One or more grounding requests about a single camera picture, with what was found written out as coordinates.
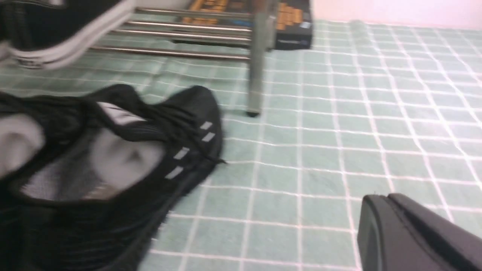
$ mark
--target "white wall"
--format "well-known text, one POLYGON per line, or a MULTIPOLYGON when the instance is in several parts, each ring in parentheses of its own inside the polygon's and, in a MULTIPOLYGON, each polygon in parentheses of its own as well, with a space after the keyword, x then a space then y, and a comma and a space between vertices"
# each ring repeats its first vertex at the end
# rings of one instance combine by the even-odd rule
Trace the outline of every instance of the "white wall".
MULTIPOLYGON (((138 0, 180 9, 191 0, 138 0)), ((316 19, 482 29, 482 0, 311 0, 316 19)))

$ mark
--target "chair leg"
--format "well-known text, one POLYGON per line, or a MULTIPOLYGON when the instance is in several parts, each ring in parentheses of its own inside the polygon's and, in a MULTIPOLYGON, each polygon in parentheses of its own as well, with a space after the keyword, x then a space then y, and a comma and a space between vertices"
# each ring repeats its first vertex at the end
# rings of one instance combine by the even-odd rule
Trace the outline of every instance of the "chair leg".
POLYGON ((251 36, 249 83, 248 83, 248 110, 250 117, 261 113, 263 103, 263 75, 265 67, 265 51, 267 47, 267 20, 271 0, 253 0, 253 28, 251 36))

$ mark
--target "grid pattern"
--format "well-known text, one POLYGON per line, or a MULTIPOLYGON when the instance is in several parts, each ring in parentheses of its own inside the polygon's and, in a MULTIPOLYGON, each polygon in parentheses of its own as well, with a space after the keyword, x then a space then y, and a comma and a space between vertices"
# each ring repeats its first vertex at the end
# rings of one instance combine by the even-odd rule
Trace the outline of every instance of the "grid pattern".
POLYGON ((82 95, 122 82, 149 103, 194 84, 214 90, 229 165, 170 214, 141 271, 361 270, 371 193, 404 193, 482 236, 482 32, 318 21, 313 50, 268 55, 255 119, 244 115, 246 76, 241 63, 88 53, 60 71, 7 65, 0 88, 82 95))

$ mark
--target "rubber foot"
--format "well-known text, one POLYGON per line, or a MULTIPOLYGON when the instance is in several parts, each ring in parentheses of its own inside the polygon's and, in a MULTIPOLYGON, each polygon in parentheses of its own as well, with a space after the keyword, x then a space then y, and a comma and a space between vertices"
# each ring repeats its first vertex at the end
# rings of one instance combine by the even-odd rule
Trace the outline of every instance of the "rubber foot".
POLYGON ((249 116, 249 117, 252 117, 252 118, 256 118, 257 116, 259 116, 259 112, 246 112, 246 114, 249 116))

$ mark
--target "white sole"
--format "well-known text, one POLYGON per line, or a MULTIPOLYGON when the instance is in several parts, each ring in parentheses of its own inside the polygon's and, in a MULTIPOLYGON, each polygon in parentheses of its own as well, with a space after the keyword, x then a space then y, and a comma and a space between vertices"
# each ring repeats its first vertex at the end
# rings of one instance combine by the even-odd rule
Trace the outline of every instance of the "white sole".
POLYGON ((126 22, 134 9, 135 0, 122 0, 59 45, 39 51, 20 51, 15 48, 9 48, 9 51, 23 68, 56 69, 68 66, 100 38, 126 22))
POLYGON ((0 60, 7 58, 9 55, 8 53, 8 42, 2 41, 0 42, 0 60))

